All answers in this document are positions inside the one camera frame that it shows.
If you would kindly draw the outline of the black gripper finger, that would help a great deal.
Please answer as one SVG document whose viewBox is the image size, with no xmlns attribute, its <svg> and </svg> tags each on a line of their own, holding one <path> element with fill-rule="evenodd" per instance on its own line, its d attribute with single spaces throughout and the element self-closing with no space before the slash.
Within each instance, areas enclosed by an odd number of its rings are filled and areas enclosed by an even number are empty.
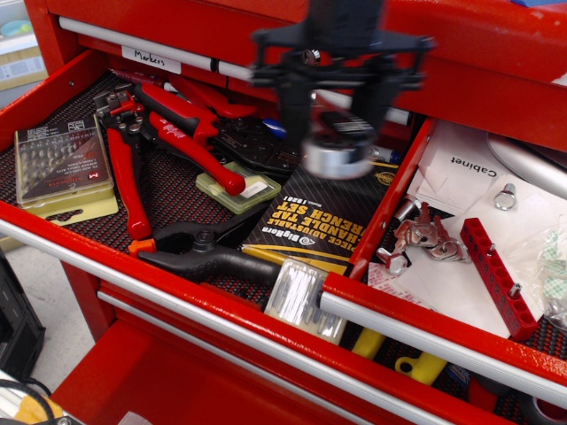
<svg viewBox="0 0 567 425">
<path fill-rule="evenodd" d="M 299 146 L 310 129 L 312 89 L 304 81 L 282 81 L 277 93 L 287 141 Z"/>
<path fill-rule="evenodd" d="M 400 84 L 392 79 L 365 82 L 353 92 L 352 113 L 366 121 L 378 135 L 399 92 Z"/>
</svg>

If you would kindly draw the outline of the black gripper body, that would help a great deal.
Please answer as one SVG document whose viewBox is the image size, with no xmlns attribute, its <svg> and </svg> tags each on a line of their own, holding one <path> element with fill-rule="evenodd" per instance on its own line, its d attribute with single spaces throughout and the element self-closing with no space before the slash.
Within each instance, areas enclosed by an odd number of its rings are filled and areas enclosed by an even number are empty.
<svg viewBox="0 0 567 425">
<path fill-rule="evenodd" d="M 259 30 L 252 66 L 252 85 L 276 88 L 282 81 L 304 81 L 311 89 L 356 89 L 365 82 L 392 79 L 401 90 L 416 90 L 426 53 L 435 43 L 428 36 L 374 29 L 337 30 L 325 39 L 308 24 Z M 303 50 L 319 50 L 319 66 L 304 66 Z"/>
</svg>

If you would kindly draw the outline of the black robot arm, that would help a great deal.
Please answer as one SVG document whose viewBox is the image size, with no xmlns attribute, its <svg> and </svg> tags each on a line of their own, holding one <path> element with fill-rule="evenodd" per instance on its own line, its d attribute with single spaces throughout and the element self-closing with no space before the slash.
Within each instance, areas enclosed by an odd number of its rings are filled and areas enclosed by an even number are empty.
<svg viewBox="0 0 567 425">
<path fill-rule="evenodd" d="M 350 89 L 352 112 L 379 129 L 400 92 L 421 88 L 433 40 L 380 28 L 382 11 L 380 1 L 312 1 L 299 23 L 253 34 L 252 84 L 276 89 L 289 142 L 307 136 L 316 89 Z"/>
</svg>

